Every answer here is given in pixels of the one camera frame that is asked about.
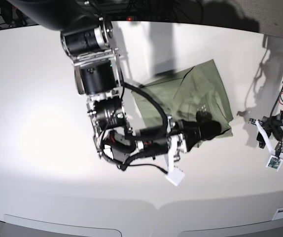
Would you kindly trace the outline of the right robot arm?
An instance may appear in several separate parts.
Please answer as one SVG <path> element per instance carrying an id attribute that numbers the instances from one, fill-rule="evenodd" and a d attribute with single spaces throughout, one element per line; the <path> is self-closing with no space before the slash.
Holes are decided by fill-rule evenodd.
<path id="1" fill-rule="evenodd" d="M 74 0 L 14 0 L 12 4 L 37 24 L 60 32 L 62 47 L 73 63 L 77 91 L 87 97 L 99 157 L 125 171 L 138 159 L 163 155 L 167 167 L 162 172 L 178 185 L 184 178 L 175 166 L 180 154 L 219 135 L 220 123 L 206 118 L 174 120 L 149 94 L 126 83 L 112 23 L 95 1 L 92 11 Z M 126 89 L 154 106 L 160 126 L 133 131 L 123 104 Z"/>

